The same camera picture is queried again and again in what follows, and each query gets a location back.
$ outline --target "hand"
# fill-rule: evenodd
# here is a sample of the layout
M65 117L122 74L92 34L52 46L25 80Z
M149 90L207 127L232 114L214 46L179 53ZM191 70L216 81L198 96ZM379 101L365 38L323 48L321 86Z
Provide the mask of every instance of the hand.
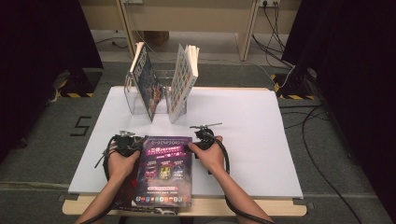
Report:
M224 170L224 155L216 142L207 150L201 150L193 143L189 143L189 148L201 160L202 165L212 174L218 170Z
M140 156L140 151L136 151L130 157L123 157L118 152L111 152L108 158L108 172L111 177L125 179L134 169L134 163Z

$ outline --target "gray carpet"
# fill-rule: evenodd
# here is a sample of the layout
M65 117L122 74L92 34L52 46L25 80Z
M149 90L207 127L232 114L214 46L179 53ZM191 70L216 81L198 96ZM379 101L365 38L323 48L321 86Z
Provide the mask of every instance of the gray carpet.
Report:
M174 69L171 63L154 65L156 70ZM77 169L109 89L123 85L130 64L104 63L104 66L92 98L59 98L48 105L26 136L27 147L13 148L1 163L1 223L73 223L76 220L62 213L63 199L68 197L67 185ZM286 72L266 68L269 74ZM196 86L274 89L272 81L254 65L200 64L199 71ZM358 223L319 174L304 147L300 123L312 107L284 107L319 105L320 100L278 101L308 213L304 217L274 217L274 220L277 223ZM325 108L319 108L314 114L318 116L309 119L304 126L304 138L320 171L344 195L363 223L391 223L362 169L348 157L339 133L328 121ZM75 128L80 116L90 117L80 121L80 125L89 128L83 136L71 136L84 133L84 129ZM117 221L117 217L111 217L107 222Z

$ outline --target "forearm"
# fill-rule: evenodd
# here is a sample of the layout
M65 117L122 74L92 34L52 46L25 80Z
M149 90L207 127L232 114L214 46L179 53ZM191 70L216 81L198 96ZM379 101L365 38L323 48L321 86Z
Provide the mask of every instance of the forearm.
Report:
M218 169L212 173L218 180L225 196L238 210L272 221L272 219L259 207L253 199L223 170ZM256 223L250 219L237 216L239 223Z
M103 211L105 211L112 203L114 197L116 196L120 186L122 185L123 178L112 176L105 187L100 191L100 193L95 197L92 203L87 207L84 213L78 218L76 223L81 223L92 217L96 217ZM95 223L101 223L103 220L98 220Z

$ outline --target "purple book cover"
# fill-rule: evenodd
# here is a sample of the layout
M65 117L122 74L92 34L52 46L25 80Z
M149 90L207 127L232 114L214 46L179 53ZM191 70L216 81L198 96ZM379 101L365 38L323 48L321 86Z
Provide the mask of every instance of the purple book cover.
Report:
M191 206L191 153L185 136L150 136L144 143L137 173L138 206Z

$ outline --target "person's right hand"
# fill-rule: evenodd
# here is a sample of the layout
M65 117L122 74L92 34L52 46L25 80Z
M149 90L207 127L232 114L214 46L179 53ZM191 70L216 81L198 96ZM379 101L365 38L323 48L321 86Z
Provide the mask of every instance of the person's right hand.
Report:
M222 141L221 136L216 136L216 138ZM216 171L224 170L224 155L216 142L207 150L201 150L193 143L189 143L189 148L198 156L202 165L210 173L214 174Z

